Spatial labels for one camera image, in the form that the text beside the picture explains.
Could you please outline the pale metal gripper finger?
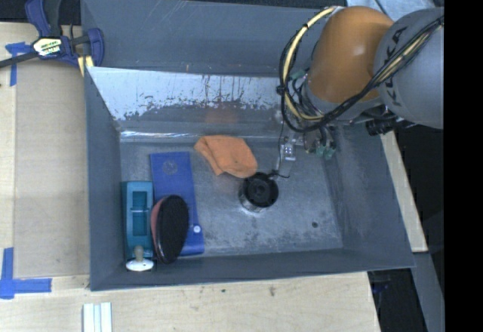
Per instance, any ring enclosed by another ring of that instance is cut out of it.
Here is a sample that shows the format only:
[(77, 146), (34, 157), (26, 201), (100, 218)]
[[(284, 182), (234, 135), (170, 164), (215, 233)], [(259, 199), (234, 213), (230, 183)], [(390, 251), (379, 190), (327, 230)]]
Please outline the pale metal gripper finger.
[(295, 146), (293, 143), (283, 143), (279, 145), (277, 175), (289, 178), (291, 169), (296, 161)]

